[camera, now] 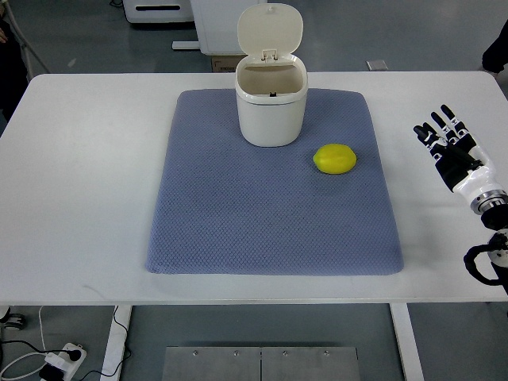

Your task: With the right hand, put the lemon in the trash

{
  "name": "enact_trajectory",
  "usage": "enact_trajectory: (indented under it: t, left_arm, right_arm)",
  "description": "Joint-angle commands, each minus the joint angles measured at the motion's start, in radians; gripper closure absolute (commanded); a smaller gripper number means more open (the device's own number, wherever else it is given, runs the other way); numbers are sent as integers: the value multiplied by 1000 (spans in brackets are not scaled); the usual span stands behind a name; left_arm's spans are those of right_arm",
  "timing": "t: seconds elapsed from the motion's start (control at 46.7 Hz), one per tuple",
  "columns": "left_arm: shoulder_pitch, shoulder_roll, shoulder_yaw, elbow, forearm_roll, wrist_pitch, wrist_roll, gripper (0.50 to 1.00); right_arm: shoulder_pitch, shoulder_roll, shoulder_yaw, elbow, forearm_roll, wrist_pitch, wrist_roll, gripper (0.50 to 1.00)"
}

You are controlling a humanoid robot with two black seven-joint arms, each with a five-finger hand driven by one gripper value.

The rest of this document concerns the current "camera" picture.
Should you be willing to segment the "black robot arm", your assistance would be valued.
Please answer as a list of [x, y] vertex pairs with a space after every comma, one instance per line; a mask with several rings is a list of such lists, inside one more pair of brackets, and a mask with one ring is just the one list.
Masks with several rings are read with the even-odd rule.
[[[494, 231], [486, 244], [471, 247], [464, 256], [468, 273], [482, 284], [502, 287], [507, 292], [507, 193], [504, 190], [489, 190], [475, 196], [471, 209], [480, 216], [483, 225]], [[476, 259], [485, 253], [497, 275], [488, 279], [477, 268]]]

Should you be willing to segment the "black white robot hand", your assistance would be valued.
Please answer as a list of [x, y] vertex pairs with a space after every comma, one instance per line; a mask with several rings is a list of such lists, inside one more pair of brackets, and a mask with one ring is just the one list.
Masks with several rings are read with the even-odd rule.
[[446, 187], [462, 196], [476, 214], [507, 204], [507, 192], [496, 181], [491, 158], [452, 109], [443, 104], [431, 118], [439, 129], [425, 122], [414, 126], [414, 132]]

